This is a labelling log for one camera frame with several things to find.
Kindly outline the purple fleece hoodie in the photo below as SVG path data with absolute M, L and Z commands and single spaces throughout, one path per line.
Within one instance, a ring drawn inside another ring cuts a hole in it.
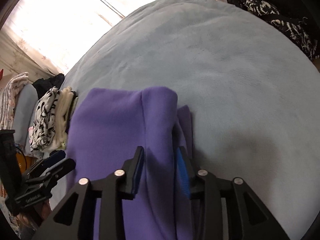
M 144 90 L 94 88 L 75 110 L 67 155 L 81 178 L 103 179 L 124 169 L 133 200 L 123 201 L 127 239 L 192 239 L 188 176 L 181 153 L 191 155 L 191 116 L 166 87 Z

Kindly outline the black white patterned folded garment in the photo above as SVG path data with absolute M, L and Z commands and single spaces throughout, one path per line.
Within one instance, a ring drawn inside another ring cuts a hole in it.
M 55 113 L 59 97 L 60 90 L 52 87 L 38 101 L 33 125 L 29 129 L 31 151 L 43 151 L 52 142 L 55 135 Z

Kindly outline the blue grey pillow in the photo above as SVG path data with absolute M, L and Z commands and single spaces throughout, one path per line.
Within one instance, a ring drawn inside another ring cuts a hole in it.
M 12 126 L 15 130 L 15 142 L 22 148 L 25 147 L 27 142 L 29 124 L 37 102 L 38 96 L 34 86 L 31 84 L 25 85 L 18 95 Z

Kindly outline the black garment by pillows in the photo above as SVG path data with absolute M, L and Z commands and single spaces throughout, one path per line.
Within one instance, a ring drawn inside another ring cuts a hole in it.
M 33 87 L 37 91 L 38 99 L 42 98 L 44 94 L 48 92 L 53 87 L 60 89 L 61 85 L 65 80 L 65 75 L 59 73 L 54 77 L 50 77 L 48 79 L 40 78 L 33 83 Z

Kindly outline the floral folded quilt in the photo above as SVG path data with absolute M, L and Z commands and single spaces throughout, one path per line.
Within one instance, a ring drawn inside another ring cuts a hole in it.
M 1 91 L 1 129 L 12 129 L 19 93 L 29 83 L 29 73 L 12 77 Z

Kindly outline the light blue fleece blanket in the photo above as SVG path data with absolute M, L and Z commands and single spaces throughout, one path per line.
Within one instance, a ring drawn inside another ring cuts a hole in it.
M 174 182 L 180 146 L 217 177 L 241 177 L 287 237 L 319 212 L 319 72 L 288 38 L 215 0 L 157 0 L 111 28 L 66 75 L 79 100 L 67 155 L 104 178 L 143 146 L 127 239 L 192 239 Z

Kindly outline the sheer floral curtain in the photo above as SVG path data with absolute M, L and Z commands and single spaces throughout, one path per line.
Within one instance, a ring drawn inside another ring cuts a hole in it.
M 107 0 L 19 0 L 4 30 L 40 67 L 67 74 L 124 17 Z

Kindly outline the black white patterned hanging cloth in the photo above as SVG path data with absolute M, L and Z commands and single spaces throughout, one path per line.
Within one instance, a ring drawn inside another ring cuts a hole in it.
M 241 0 L 240 8 L 257 16 L 289 38 L 311 61 L 319 59 L 319 36 L 306 17 L 289 17 L 264 0 Z

